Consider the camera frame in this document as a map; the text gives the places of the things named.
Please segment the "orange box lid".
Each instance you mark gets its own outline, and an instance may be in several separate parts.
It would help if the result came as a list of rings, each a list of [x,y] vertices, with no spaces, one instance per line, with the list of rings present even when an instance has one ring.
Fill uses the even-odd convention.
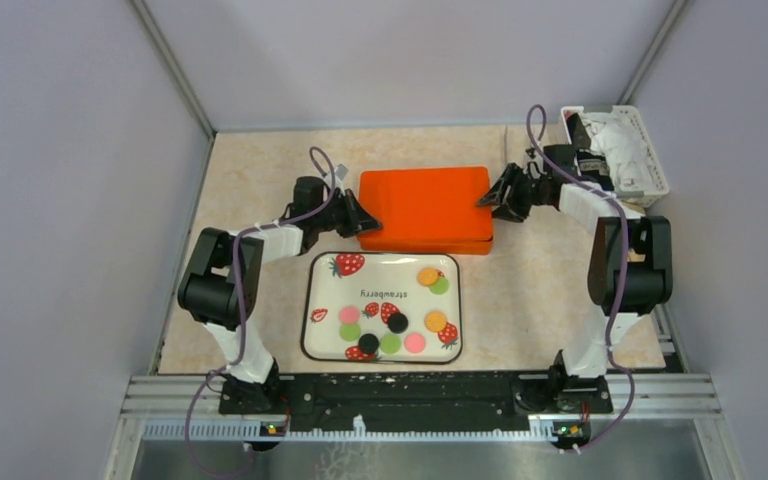
[[[480,240],[494,237],[491,209],[476,206],[489,188],[485,166],[368,170],[359,201],[387,236]]]

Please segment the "orange cookie box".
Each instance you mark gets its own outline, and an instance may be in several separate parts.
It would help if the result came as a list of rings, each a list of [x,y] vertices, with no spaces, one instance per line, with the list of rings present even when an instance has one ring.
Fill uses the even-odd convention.
[[[360,235],[358,241],[360,247],[366,251],[487,255],[492,250],[494,237],[480,240],[407,239],[387,236],[384,231],[376,231]]]

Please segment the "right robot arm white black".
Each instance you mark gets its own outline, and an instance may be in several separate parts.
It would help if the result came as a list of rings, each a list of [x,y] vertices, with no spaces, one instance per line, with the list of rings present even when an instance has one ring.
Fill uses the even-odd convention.
[[[559,353],[564,374],[546,385],[549,404],[572,412],[587,397],[582,379],[617,365],[614,350],[628,331],[665,303],[673,290],[671,225],[645,216],[604,190],[600,169],[581,168],[579,150],[568,144],[538,149],[540,162],[509,163],[476,201],[495,219],[522,223],[531,210],[551,206],[591,234],[587,293],[593,304],[582,329]]]

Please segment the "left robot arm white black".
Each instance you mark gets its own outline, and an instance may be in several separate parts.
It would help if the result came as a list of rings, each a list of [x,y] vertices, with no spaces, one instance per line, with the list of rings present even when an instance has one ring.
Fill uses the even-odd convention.
[[[198,235],[177,302],[219,345],[225,357],[219,372],[246,382],[242,398],[252,410],[268,413],[281,397],[268,378],[274,357],[252,319],[263,265],[306,254],[322,233],[351,238],[382,228],[351,190],[304,176],[279,219],[237,233],[205,228]]]

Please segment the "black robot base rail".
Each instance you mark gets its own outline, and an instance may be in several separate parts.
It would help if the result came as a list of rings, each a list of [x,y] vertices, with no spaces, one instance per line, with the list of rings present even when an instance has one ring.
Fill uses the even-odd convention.
[[[359,372],[271,375],[265,384],[225,378],[222,415],[287,416],[293,432],[352,429],[372,433],[524,431],[530,416],[587,419],[610,414],[607,381],[557,372]]]

